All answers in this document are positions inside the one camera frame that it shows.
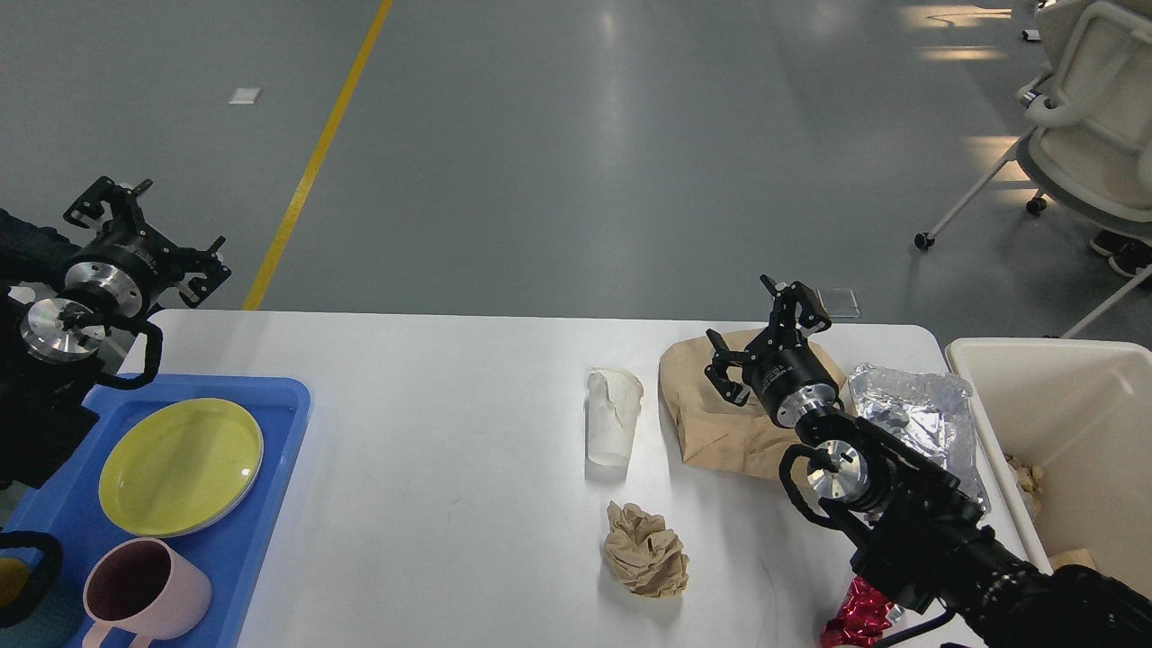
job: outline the shoe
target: shoe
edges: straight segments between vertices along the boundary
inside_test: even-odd
[[[1129,239],[1128,236],[1121,236],[1115,232],[1108,232],[1107,229],[1100,229],[1100,233],[1092,238],[1087,242],[1087,247],[1093,253],[1108,258],[1112,255],[1119,253],[1129,243],[1138,243],[1136,239]]]
[[[1108,266],[1121,277],[1131,279],[1152,263],[1152,248],[1142,241],[1131,241],[1108,258]]]

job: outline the robotic arm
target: robotic arm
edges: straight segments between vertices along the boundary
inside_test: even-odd
[[[179,287],[195,308],[232,274],[217,255],[222,236],[205,250],[182,248],[144,221],[137,198],[151,186],[105,176],[81,194],[63,218],[98,228],[83,248],[0,210],[0,488],[39,488],[71,455],[97,421],[81,405],[93,385],[152,382],[162,340],[147,317],[161,293]],[[21,303],[8,288],[23,281],[58,294]],[[146,337],[141,376],[103,371],[97,352],[113,327]]]
[[[805,519],[856,545],[852,571],[917,612],[939,598],[947,618],[958,613],[991,648],[1152,643],[1152,602],[1087,567],[1041,574],[978,527],[980,508],[958,479],[847,414],[808,345],[832,325],[827,312],[801,282],[760,280],[773,296],[768,326],[742,352],[710,330],[704,372],[725,400],[743,406],[755,393],[774,423],[796,430],[801,444],[785,452],[780,482]],[[740,382],[729,379],[732,367]],[[801,458],[825,514],[791,480]]]

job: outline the white bin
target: white bin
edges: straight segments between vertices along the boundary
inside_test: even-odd
[[[1028,558],[1047,568],[1047,556],[1087,549],[1097,570],[1152,596],[1152,353],[1013,338],[946,353],[976,391],[980,443]],[[1003,452],[1044,468],[1034,533]]]

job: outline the aluminum foil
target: aluminum foil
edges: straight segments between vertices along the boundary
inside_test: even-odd
[[[861,364],[848,377],[856,414],[890,432],[960,477],[960,488],[985,513],[988,498],[976,470],[972,386],[955,374],[909,374]]]

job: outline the gray floor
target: gray floor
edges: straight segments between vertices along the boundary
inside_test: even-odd
[[[1025,126],[1016,1],[396,0],[264,308],[748,319],[767,272],[941,342],[1059,333],[1122,279],[1018,174],[910,244]],[[229,238],[238,308],[377,2],[335,7],[8,3],[0,205],[149,175],[157,227]]]

